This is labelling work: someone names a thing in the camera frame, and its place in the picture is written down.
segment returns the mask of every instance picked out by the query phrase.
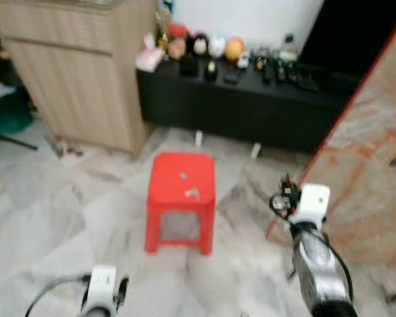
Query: stool seat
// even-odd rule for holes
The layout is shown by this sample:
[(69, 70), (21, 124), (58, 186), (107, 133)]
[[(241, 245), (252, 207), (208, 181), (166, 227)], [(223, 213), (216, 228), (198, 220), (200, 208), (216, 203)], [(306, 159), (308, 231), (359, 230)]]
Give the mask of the stool seat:
[[(206, 154), (161, 153), (154, 159), (147, 199), (145, 250), (155, 253), (159, 244), (198, 245), (210, 254), (215, 215), (215, 164)], [(199, 241), (160, 239), (163, 213), (196, 213), (200, 218)]]

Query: black tv cabinet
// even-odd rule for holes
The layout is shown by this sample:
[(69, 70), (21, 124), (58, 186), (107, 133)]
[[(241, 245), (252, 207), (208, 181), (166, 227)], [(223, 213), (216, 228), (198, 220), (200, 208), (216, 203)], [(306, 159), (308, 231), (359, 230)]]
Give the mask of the black tv cabinet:
[(183, 77), (176, 61), (163, 61), (154, 73), (137, 70), (144, 120), (307, 153), (314, 152), (342, 112), (349, 92), (303, 90), (288, 83), (263, 84), (250, 65), (237, 70), (237, 85), (223, 76), (233, 66), (218, 61), (218, 77), (204, 80), (207, 59), (199, 60), (199, 75)]

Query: black cable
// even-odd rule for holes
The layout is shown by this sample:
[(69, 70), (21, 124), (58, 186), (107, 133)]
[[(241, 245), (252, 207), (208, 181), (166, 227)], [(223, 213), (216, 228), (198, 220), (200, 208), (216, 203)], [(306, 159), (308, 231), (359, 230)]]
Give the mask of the black cable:
[(36, 303), (38, 301), (40, 301), (40, 299), (47, 294), (48, 292), (50, 292), (52, 289), (54, 289), (55, 287), (64, 284), (64, 283), (70, 283), (70, 282), (81, 282), (81, 283), (89, 283), (89, 281), (91, 280), (91, 274), (82, 274), (82, 275), (72, 275), (72, 276), (66, 276), (66, 277), (61, 277), (59, 279), (56, 279), (52, 282), (50, 282), (49, 284), (47, 284), (42, 291), (40, 292), (40, 294), (38, 294), (36, 296), (36, 298), (32, 301), (32, 304), (29, 306), (28, 310), (26, 311), (25, 317), (29, 317), (29, 314), (31, 313), (31, 310), (33, 309), (33, 307), (36, 305)]
[(330, 245), (330, 243), (324, 241), (324, 239), (322, 239), (320, 236), (313, 233), (310, 229), (305, 229), (305, 228), (295, 225), (293, 222), (289, 221), (286, 217), (282, 216), (280, 213), (276, 212), (275, 210), (271, 209), (271, 211), (274, 212), (276, 214), (276, 216), (278, 216), (281, 219), (283, 219), (284, 221), (286, 221), (293, 229), (295, 229), (297, 231), (305, 231), (306, 233), (309, 233), (310, 235), (316, 237), (319, 241), (321, 241), (326, 247), (328, 247), (332, 251), (332, 253), (335, 255), (335, 257), (337, 258), (337, 260), (339, 261), (339, 263), (341, 264), (341, 266), (343, 268), (343, 271), (346, 276), (346, 282), (348, 284), (349, 298), (350, 298), (350, 301), (353, 302), (354, 301), (354, 287), (352, 284), (352, 278), (350, 276), (349, 269), (348, 269), (347, 265), (345, 264), (345, 262), (343, 261), (342, 257), (336, 252), (336, 250)]

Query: wooden cabinet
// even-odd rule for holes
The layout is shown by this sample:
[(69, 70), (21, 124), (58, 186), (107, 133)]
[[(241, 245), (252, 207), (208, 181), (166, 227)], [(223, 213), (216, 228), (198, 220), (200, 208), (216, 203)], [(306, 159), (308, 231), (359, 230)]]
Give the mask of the wooden cabinet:
[(138, 155), (135, 56), (154, 27), (154, 0), (112, 7), (0, 1), (0, 34), (34, 103), (59, 137)]

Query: orange ball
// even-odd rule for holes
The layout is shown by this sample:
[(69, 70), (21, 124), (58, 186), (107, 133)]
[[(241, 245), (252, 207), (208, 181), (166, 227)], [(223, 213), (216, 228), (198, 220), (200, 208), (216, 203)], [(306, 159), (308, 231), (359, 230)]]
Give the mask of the orange ball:
[(226, 54), (226, 59), (234, 63), (236, 62), (242, 52), (245, 50), (245, 44), (244, 41), (242, 41), (240, 38), (232, 38), (226, 45), (225, 49), (225, 54)]

